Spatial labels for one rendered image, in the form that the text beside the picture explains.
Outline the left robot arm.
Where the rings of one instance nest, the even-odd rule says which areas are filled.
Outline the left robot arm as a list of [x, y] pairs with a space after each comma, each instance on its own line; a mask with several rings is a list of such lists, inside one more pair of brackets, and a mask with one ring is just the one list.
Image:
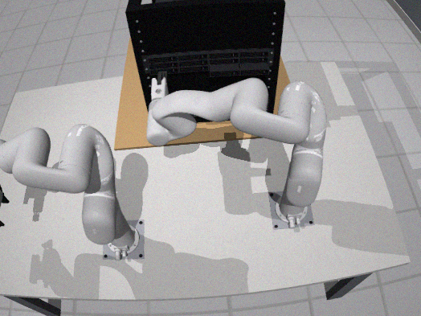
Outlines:
[[121, 212], [112, 150], [104, 135], [90, 125], [73, 126], [63, 141], [59, 169], [47, 167], [50, 149], [49, 135], [41, 128], [29, 129], [7, 142], [0, 139], [0, 168], [28, 187], [84, 192], [86, 237], [95, 244], [107, 244], [115, 251], [116, 261], [133, 252], [140, 237]]

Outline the black metal rack frame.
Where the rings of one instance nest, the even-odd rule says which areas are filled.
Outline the black metal rack frame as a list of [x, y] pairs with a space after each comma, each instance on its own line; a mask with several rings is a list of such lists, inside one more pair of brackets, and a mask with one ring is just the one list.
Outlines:
[[[169, 94], [213, 92], [255, 77], [268, 89], [267, 112], [274, 112], [284, 26], [284, 0], [129, 0], [126, 18], [146, 108], [151, 81], [148, 55], [194, 51], [268, 49], [269, 75], [217, 76], [209, 71], [168, 74]], [[154, 3], [156, 2], [156, 3]]]

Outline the tan flat board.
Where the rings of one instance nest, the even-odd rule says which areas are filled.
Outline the tan flat board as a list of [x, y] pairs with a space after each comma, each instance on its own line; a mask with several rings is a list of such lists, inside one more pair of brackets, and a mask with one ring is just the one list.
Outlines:
[[[280, 95], [288, 84], [290, 84], [290, 80], [280, 56], [280, 66], [276, 86], [276, 100], [273, 112], [275, 115], [278, 113]], [[151, 145], [146, 139], [147, 121], [148, 111], [137, 70], [133, 45], [131, 38], [129, 38], [116, 123], [114, 150], [159, 147]], [[254, 138], [263, 137], [257, 137], [241, 132], [231, 124], [231, 121], [207, 121], [197, 122], [196, 129], [191, 135], [170, 141], [164, 146], [224, 142]]]

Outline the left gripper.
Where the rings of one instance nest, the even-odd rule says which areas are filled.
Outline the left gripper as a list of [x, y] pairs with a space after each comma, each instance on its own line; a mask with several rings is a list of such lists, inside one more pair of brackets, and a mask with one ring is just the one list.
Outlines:
[[[9, 203], [10, 201], [5, 197], [4, 193], [2, 193], [2, 187], [0, 185], [0, 207], [1, 203]], [[0, 220], [0, 227], [4, 226], [5, 224]]]

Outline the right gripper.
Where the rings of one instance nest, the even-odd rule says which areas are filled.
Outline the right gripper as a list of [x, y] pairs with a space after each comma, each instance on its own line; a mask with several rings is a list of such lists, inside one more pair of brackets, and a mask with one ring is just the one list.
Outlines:
[[[168, 86], [167, 86], [167, 71], [158, 72], [158, 79], [152, 79], [152, 88], [151, 88], [151, 101], [154, 102], [156, 99], [161, 99], [166, 95], [169, 95]], [[151, 102], [151, 103], [152, 103]], [[150, 104], [151, 104], [150, 103]]]

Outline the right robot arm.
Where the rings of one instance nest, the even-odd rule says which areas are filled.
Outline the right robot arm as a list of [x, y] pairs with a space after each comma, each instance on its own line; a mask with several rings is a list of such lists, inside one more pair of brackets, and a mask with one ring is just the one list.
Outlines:
[[301, 81], [288, 84], [281, 93], [277, 115], [266, 112], [268, 89], [257, 78], [213, 92], [176, 91], [155, 101], [149, 105], [146, 131], [147, 141], [154, 146], [191, 135], [197, 126], [191, 114], [215, 122], [230, 119], [241, 132], [294, 144], [289, 178], [275, 211], [290, 229], [295, 223], [300, 225], [307, 206], [317, 197], [322, 178], [327, 116], [314, 88]]

